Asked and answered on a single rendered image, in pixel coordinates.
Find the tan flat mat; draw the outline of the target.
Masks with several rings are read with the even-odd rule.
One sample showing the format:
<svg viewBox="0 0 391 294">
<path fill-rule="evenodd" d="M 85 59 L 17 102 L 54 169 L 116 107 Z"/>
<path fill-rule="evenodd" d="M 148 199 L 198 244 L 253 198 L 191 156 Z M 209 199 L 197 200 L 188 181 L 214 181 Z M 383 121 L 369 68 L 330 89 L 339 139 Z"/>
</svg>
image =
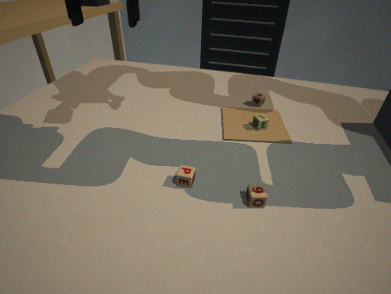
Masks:
<svg viewBox="0 0 391 294">
<path fill-rule="evenodd" d="M 224 141 L 252 141 L 292 144 L 292 140 L 278 110 L 223 107 Z M 254 115 L 265 114 L 269 126 L 256 130 L 252 125 Z"/>
</svg>

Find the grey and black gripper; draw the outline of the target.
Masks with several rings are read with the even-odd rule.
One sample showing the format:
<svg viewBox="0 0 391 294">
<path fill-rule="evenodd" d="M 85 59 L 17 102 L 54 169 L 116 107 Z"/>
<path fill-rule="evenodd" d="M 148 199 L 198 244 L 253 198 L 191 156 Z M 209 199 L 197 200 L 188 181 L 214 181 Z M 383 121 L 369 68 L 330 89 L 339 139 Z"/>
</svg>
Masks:
<svg viewBox="0 0 391 294">
<path fill-rule="evenodd" d="M 73 26 L 77 26 L 83 23 L 83 14 L 81 10 L 80 0 L 65 0 L 68 17 L 72 21 Z M 130 28 L 137 25 L 140 21 L 139 1 L 138 0 L 126 0 L 128 22 Z"/>
</svg>

